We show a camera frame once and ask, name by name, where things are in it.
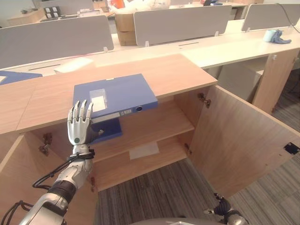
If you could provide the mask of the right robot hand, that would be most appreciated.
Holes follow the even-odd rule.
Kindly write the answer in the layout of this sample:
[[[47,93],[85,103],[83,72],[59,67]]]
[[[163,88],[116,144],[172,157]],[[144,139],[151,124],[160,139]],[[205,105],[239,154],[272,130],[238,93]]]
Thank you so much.
[[[206,215],[218,215],[218,216],[225,216],[228,214],[232,207],[230,203],[224,198],[223,195],[219,195],[218,193],[214,193],[215,198],[218,200],[218,205],[213,209],[206,209],[203,211]]]

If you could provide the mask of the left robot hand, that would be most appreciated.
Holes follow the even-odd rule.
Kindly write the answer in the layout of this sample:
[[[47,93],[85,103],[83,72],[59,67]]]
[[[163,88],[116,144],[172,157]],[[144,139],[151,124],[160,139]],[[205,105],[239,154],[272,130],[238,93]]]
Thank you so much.
[[[79,100],[70,108],[67,116],[68,139],[73,146],[90,144],[99,138],[103,131],[95,131],[91,127],[93,103]]]

